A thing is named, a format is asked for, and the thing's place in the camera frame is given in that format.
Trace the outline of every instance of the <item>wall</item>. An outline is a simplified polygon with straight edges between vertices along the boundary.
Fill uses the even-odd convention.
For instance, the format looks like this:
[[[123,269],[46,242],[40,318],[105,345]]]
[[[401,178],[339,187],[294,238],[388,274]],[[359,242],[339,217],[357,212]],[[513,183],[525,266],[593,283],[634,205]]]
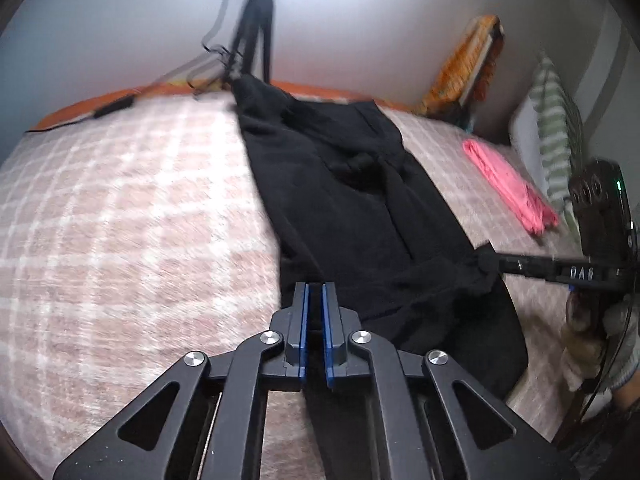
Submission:
[[[228,43],[243,0],[231,0]],[[44,115],[149,82],[198,53],[220,0],[25,0],[0,36],[0,160]],[[545,48],[568,89],[588,65],[604,0],[276,0],[273,76],[412,103],[468,21],[497,13],[505,50],[479,128],[503,133]]]
[[[580,110],[580,116],[586,129],[594,118],[597,121],[601,118],[601,115],[598,115],[600,107],[597,107],[596,104],[602,104],[603,92],[607,91],[607,80],[610,79],[616,63],[621,32],[622,20],[611,4],[607,2],[593,55],[574,94],[574,102]],[[591,136],[591,134],[590,131],[585,132],[586,136]]]
[[[640,51],[632,43],[618,86],[588,144],[591,156],[618,162],[631,208],[640,204],[639,100]]]

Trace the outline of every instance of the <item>striped pillow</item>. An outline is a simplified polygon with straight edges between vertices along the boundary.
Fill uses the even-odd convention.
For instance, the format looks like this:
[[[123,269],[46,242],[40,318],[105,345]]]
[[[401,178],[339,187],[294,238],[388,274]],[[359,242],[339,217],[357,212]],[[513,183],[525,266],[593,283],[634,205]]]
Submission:
[[[577,106],[560,83],[553,62],[544,54],[529,91],[538,113],[540,157],[547,197],[579,240],[569,194],[569,177],[582,167],[582,120]]]

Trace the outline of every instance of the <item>folded pink towel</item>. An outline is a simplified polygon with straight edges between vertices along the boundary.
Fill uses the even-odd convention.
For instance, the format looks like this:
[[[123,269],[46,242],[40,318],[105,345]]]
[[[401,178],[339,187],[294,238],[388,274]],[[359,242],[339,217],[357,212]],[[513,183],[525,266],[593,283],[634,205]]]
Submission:
[[[477,140],[462,143],[466,156],[500,194],[504,203],[520,220],[528,233],[540,236],[546,226],[557,226],[558,215],[546,204],[537,190],[524,180],[500,153]]]

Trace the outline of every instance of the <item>hand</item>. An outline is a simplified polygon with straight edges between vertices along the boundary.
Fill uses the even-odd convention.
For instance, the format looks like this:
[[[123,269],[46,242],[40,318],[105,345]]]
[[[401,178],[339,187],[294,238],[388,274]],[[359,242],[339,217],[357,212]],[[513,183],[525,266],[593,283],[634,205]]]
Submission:
[[[620,351],[602,378],[599,391],[616,390],[623,386],[638,368],[640,338],[638,337],[638,305],[635,304],[626,333],[624,331],[629,298],[608,308],[602,320],[608,343],[604,338],[586,333],[593,323],[589,302],[594,295],[573,291],[567,299],[566,323],[561,328],[560,339],[564,344],[561,358],[562,374],[574,392],[585,379],[597,377],[604,352],[607,353],[605,370],[609,368],[613,354],[622,339]]]

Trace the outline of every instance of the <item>pink checkered bedsheet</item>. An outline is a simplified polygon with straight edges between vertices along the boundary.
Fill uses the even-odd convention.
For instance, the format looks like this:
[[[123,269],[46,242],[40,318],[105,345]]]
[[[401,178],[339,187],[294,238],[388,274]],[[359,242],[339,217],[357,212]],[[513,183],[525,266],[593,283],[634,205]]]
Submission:
[[[524,232],[460,130],[386,113],[475,245],[578,254],[562,228]],[[509,405],[550,438],[566,289],[506,283],[529,349]],[[276,240],[229,94],[143,100],[25,137],[0,169],[0,420],[45,479],[183,354],[231,350],[277,307]],[[300,394],[270,395],[262,478],[324,478]]]

